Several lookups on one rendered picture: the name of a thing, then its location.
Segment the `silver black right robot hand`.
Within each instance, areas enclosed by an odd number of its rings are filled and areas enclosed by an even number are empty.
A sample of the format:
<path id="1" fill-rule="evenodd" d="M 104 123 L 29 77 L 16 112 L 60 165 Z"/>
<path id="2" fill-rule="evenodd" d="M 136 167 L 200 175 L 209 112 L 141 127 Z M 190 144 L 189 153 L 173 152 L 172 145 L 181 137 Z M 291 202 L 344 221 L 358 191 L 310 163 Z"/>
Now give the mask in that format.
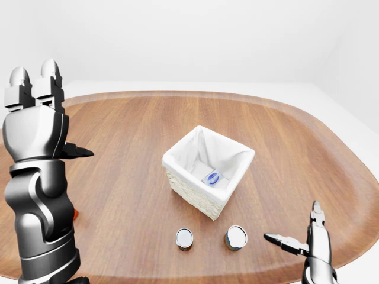
<path id="1" fill-rule="evenodd" d="M 265 233 L 264 238 L 291 254 L 314 257 L 331 264 L 332 251 L 330 237 L 324 224 L 325 214 L 320 207 L 319 201 L 314 201 L 310 213 L 310 224 L 307 228 L 306 243 L 300 243 L 295 238 L 283 237 L 279 234 L 272 233 Z"/>

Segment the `white blue cream cheese box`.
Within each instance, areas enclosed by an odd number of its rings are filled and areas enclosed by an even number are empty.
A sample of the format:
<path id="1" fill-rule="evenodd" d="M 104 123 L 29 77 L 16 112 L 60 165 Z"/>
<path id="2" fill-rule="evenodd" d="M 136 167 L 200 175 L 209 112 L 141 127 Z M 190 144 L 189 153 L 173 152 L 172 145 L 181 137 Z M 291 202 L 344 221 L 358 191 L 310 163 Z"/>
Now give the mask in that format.
<path id="1" fill-rule="evenodd" d="M 219 170 L 214 170 L 209 173 L 206 177 L 204 177 L 201 181 L 207 186 L 213 187 L 219 181 L 223 179 L 223 175 Z"/>

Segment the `white lined wicker basket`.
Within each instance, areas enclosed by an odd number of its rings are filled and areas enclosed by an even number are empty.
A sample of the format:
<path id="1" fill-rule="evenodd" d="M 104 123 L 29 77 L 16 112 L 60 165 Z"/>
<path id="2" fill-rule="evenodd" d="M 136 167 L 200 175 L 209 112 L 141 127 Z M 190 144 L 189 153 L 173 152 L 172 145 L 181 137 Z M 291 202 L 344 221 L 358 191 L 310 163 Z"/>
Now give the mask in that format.
<path id="1" fill-rule="evenodd" d="M 162 157 L 171 188 L 212 220 L 221 214 L 250 166 L 255 151 L 203 126 L 196 126 Z M 213 187 L 202 179 L 219 170 Z"/>

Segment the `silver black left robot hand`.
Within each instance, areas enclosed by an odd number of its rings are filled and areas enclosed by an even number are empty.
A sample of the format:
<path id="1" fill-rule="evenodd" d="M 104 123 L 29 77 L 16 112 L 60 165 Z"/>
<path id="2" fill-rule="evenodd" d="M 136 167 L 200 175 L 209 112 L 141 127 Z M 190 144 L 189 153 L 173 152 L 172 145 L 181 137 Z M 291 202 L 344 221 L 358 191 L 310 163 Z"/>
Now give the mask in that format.
<path id="1" fill-rule="evenodd" d="M 46 60 L 41 77 L 31 84 L 23 67 L 16 67 L 5 90 L 4 144 L 15 162 L 27 159 L 75 159 L 93 152 L 66 142 L 69 116 L 62 106 L 64 91 L 59 67 Z"/>

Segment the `small tin with silver lid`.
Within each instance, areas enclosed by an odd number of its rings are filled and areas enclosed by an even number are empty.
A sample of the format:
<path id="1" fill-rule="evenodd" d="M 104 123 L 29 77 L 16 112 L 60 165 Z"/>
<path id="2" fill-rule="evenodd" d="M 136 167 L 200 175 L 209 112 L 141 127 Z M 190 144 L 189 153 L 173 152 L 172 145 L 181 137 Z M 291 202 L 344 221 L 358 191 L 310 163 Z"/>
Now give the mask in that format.
<path id="1" fill-rule="evenodd" d="M 188 251 L 191 249 L 193 244 L 193 234 L 188 228 L 180 228 L 175 237 L 176 245 L 182 251 Z"/>

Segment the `tin with green brown label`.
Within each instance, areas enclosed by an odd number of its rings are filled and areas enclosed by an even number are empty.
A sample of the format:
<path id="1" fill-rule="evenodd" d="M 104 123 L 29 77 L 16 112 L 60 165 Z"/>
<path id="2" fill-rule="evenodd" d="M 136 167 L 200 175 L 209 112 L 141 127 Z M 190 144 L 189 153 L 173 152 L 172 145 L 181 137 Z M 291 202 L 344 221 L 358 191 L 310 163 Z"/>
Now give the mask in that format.
<path id="1" fill-rule="evenodd" d="M 248 242 L 246 231 L 239 225 L 232 225 L 224 236 L 224 241 L 228 249 L 238 251 Z"/>

